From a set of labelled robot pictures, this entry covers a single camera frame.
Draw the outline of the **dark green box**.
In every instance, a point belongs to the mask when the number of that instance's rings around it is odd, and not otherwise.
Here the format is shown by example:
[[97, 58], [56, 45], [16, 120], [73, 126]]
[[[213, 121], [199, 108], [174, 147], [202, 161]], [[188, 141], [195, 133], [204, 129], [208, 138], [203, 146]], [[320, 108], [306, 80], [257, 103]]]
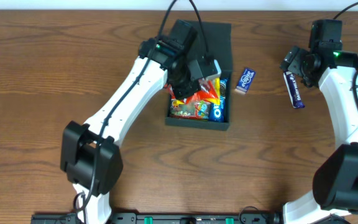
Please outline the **dark green box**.
[[208, 119], [188, 119], [175, 118], [169, 114], [165, 117], [165, 124], [167, 126], [176, 126], [184, 128], [198, 128], [226, 131], [230, 127], [231, 115], [231, 91], [229, 90], [231, 84], [231, 77], [233, 72], [233, 56], [231, 44], [231, 24], [221, 22], [203, 22], [199, 25], [197, 21], [187, 21], [198, 32], [204, 31], [207, 37], [209, 53], [213, 56], [218, 65], [220, 75], [213, 75], [210, 80], [225, 80], [226, 86], [220, 87], [219, 92], [224, 96], [224, 101], [221, 103], [223, 110], [219, 113], [217, 106], [212, 106], [210, 115], [218, 115], [217, 121], [210, 121]]

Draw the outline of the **purple Dairy Milk bar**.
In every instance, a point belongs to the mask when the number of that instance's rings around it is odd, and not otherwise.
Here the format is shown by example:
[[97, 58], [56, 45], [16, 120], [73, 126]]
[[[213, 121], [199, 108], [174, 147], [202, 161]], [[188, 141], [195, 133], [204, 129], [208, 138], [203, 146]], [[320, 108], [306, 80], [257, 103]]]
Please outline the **purple Dairy Milk bar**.
[[301, 109], [304, 108], [305, 105], [303, 104], [300, 96], [300, 92], [298, 89], [298, 85], [296, 82], [295, 75], [292, 72], [284, 71], [283, 77], [285, 80], [285, 84], [287, 86], [288, 94], [291, 100], [292, 107], [294, 109]]

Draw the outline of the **red Hacks candy bag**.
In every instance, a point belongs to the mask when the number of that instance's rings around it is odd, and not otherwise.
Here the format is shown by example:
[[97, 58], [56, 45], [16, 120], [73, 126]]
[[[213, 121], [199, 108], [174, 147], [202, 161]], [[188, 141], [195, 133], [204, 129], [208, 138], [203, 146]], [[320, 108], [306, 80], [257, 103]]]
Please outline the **red Hacks candy bag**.
[[209, 103], [220, 103], [219, 94], [215, 88], [214, 83], [209, 80], [201, 80], [199, 81], [201, 90], [197, 91], [193, 95], [189, 96], [188, 98], [184, 98], [182, 100], [178, 100], [175, 98], [173, 93], [173, 89], [171, 85], [166, 84], [164, 89], [166, 89], [172, 100], [176, 100], [179, 105], [188, 104], [194, 101], [207, 101]]

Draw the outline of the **Haribo gummy worms bag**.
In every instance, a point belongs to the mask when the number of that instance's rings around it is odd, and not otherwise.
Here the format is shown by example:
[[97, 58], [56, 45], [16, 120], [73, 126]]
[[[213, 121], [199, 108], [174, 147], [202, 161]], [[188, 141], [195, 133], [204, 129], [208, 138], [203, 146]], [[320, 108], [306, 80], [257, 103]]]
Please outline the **Haribo gummy worms bag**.
[[179, 100], [171, 100], [169, 115], [174, 118], [203, 119], [209, 118], [211, 103], [207, 101], [192, 101], [188, 104], [180, 103]]

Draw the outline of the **yellow Hacks candy bag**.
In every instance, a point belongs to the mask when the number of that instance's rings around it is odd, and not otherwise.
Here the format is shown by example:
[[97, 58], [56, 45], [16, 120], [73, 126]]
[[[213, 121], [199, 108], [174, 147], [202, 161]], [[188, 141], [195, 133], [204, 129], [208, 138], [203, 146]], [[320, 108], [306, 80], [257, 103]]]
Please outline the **yellow Hacks candy bag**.
[[220, 105], [220, 78], [215, 78], [213, 81], [213, 87], [214, 87], [214, 90], [215, 90], [215, 94], [216, 94], [216, 97], [214, 97], [211, 102], [214, 103], [215, 105]]

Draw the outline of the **blue Oreo cookie pack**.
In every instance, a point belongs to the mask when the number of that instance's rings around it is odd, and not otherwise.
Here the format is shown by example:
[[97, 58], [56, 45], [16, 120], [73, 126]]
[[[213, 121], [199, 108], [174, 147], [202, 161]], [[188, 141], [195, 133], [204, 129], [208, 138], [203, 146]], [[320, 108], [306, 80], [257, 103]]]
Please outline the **blue Oreo cookie pack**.
[[224, 122], [224, 107], [226, 100], [226, 85], [227, 78], [219, 80], [219, 105], [212, 103], [211, 111], [209, 113], [209, 120], [214, 122], [223, 123]]

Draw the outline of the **blue Eclipse mints box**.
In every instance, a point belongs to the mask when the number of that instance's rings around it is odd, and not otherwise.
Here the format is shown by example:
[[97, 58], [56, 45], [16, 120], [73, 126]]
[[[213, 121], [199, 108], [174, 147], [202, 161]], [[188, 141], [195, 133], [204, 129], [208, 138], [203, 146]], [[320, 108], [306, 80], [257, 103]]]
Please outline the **blue Eclipse mints box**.
[[234, 91], [245, 95], [249, 91], [249, 88], [252, 84], [252, 81], [253, 81], [255, 75], [256, 75], [256, 72], [253, 69], [246, 67], [244, 69]]

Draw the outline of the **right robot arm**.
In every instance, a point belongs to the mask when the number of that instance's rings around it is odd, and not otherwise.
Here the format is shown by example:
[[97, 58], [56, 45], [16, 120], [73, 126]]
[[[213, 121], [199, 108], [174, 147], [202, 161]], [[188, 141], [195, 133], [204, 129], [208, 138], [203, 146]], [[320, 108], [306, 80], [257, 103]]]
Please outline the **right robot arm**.
[[358, 214], [358, 55], [342, 49], [341, 33], [339, 20], [314, 21], [309, 47], [294, 46], [280, 65], [294, 108], [303, 104], [296, 77], [321, 91], [335, 137], [311, 191], [283, 206], [281, 223], [345, 223]]

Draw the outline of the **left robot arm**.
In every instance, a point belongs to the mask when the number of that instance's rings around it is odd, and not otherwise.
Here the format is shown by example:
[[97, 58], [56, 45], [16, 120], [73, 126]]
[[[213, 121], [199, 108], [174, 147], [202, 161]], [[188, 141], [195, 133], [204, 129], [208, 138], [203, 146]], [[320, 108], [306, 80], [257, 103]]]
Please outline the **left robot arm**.
[[201, 90], [201, 79], [220, 76], [217, 61], [202, 68], [205, 58], [190, 52], [203, 32], [177, 20], [168, 36], [141, 43], [131, 71], [107, 103], [84, 124], [71, 121], [63, 130], [60, 168], [77, 192], [78, 223], [106, 223], [111, 216], [109, 192], [123, 169], [119, 148], [149, 100], [167, 85], [176, 99], [188, 98]]

